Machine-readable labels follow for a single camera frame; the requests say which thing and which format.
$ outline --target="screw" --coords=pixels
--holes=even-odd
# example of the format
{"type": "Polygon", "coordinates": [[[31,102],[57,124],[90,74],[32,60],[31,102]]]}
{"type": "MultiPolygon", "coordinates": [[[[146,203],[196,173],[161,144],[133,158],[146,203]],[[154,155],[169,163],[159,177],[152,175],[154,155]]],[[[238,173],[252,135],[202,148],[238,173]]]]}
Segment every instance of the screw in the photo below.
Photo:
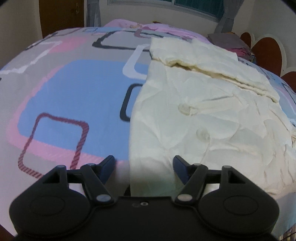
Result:
{"type": "Polygon", "coordinates": [[[193,199],[193,197],[190,194],[180,194],[179,196],[177,196],[179,201],[182,202],[189,202],[193,199]]]}
{"type": "Polygon", "coordinates": [[[96,197],[96,200],[99,202],[108,202],[111,200],[111,196],[108,194],[100,194],[96,197]]]}

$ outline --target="pile of clothes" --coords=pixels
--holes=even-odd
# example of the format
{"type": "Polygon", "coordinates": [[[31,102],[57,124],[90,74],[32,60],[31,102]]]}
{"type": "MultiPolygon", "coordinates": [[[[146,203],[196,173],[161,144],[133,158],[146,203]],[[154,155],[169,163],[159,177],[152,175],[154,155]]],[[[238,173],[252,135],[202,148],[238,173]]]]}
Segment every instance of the pile of clothes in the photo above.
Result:
{"type": "Polygon", "coordinates": [[[235,33],[209,34],[208,40],[223,49],[234,52],[238,57],[244,58],[256,64],[256,57],[249,46],[242,41],[235,33]]]}

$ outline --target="black plastic mount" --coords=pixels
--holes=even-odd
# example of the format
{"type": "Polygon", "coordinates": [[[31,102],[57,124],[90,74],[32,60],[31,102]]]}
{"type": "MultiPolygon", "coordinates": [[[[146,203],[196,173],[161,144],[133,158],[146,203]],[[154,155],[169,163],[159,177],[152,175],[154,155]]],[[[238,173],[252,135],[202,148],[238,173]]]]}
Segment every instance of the black plastic mount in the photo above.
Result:
{"type": "Polygon", "coordinates": [[[118,197],[105,188],[115,168],[108,156],[78,170],[59,165],[11,204],[17,240],[276,240],[276,201],[231,166],[208,170],[180,156],[173,168],[184,184],[171,197],[118,197]],[[81,183],[85,196],[71,190],[81,183]],[[206,184],[218,190],[202,196],[206,184]]]}

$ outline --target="wooden door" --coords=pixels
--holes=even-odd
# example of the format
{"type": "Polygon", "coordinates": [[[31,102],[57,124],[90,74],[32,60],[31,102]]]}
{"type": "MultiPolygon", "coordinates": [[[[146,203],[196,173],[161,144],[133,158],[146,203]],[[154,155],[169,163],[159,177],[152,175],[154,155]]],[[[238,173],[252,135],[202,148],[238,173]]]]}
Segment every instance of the wooden door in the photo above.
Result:
{"type": "Polygon", "coordinates": [[[0,225],[0,241],[11,241],[13,236],[0,225]]]}
{"type": "Polygon", "coordinates": [[[84,27],[84,0],[39,0],[42,36],[55,31],[84,27]]]}

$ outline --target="window frame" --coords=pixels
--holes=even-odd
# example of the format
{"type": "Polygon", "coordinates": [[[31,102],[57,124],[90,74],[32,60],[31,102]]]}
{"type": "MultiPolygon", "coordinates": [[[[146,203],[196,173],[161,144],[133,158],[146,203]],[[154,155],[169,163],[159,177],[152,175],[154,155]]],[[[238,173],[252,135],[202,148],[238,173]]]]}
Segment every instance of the window frame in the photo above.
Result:
{"type": "Polygon", "coordinates": [[[170,1],[160,1],[160,0],[108,0],[108,5],[136,5],[136,6],[149,6],[149,7],[160,7],[171,9],[175,11],[180,11],[184,13],[189,13],[192,15],[196,15],[213,22],[218,23],[219,19],[214,17],[213,15],[198,11],[196,9],[187,8],[175,5],[175,0],[170,1]]]}

